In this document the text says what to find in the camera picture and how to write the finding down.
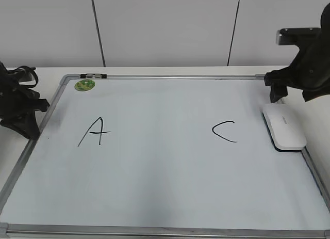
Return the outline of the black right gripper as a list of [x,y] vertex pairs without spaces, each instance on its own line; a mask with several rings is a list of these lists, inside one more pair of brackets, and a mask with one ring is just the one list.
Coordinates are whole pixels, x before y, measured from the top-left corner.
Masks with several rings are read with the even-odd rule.
[[305,102],[329,95],[329,5],[320,18],[321,31],[309,44],[298,46],[299,52],[288,68],[267,72],[265,86],[270,89],[270,102],[288,95],[287,87],[303,90]]

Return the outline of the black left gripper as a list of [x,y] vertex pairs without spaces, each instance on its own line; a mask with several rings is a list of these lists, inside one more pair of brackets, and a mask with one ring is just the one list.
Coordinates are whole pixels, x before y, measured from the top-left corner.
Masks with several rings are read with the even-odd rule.
[[14,116],[21,114],[25,103],[30,100],[33,100],[34,111],[46,112],[50,107],[47,99],[38,99],[39,93],[32,90],[39,82],[35,70],[35,67],[28,66],[8,70],[1,63],[1,126],[27,139],[40,136],[35,114]]

